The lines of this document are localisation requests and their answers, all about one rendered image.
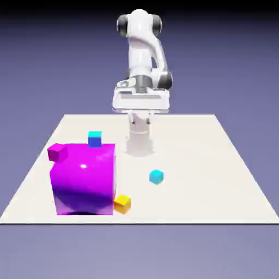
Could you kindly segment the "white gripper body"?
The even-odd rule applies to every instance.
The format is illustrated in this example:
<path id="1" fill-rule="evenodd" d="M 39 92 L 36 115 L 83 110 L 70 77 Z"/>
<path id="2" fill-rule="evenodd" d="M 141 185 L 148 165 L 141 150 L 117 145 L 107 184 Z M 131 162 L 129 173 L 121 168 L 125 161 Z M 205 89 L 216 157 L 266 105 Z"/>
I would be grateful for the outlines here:
<path id="1" fill-rule="evenodd" d="M 147 88 L 147 93 L 136 93 L 135 87 L 115 87 L 112 107 L 119 113 L 129 111 L 167 113 L 170 107 L 169 91 Z"/>

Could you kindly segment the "small cyan cube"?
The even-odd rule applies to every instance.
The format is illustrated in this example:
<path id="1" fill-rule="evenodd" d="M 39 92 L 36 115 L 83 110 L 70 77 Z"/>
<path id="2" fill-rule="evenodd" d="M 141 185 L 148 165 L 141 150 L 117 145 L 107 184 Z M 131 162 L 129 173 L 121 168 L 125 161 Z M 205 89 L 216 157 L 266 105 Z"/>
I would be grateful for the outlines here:
<path id="1" fill-rule="evenodd" d="M 158 169 L 154 169 L 149 173 L 149 181 L 155 185 L 160 184 L 164 179 L 164 173 Z"/>
<path id="2" fill-rule="evenodd" d="M 101 148 L 102 131 L 89 131 L 88 132 L 88 146 L 90 148 Z"/>

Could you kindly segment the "small magenta cube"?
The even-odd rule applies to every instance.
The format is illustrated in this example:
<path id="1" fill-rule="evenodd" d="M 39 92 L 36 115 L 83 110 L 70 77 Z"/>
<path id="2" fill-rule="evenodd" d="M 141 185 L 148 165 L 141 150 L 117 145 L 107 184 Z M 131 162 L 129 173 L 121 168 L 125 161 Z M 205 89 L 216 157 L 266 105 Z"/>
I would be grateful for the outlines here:
<path id="1" fill-rule="evenodd" d="M 68 155 L 66 144 L 55 143 L 47 149 L 48 159 L 52 162 L 62 162 Z"/>

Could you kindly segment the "small yellow cube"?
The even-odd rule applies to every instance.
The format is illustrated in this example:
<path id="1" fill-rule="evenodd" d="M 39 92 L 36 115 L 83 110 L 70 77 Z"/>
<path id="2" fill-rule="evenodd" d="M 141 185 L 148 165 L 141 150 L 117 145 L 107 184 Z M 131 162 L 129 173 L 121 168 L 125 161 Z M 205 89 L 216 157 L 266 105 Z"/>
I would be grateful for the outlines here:
<path id="1" fill-rule="evenodd" d="M 114 200 L 114 209 L 115 211 L 126 214 L 127 211 L 131 208 L 131 198 L 126 195 L 119 195 Z"/>

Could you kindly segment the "large magenta box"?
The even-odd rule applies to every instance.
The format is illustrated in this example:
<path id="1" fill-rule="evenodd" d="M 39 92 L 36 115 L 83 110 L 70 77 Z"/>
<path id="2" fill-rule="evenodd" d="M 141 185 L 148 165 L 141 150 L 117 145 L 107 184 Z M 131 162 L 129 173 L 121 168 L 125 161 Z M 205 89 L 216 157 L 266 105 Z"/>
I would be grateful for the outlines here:
<path id="1" fill-rule="evenodd" d="M 113 215 L 116 194 L 114 143 L 90 148 L 66 143 L 68 155 L 53 162 L 50 180 L 57 215 Z"/>

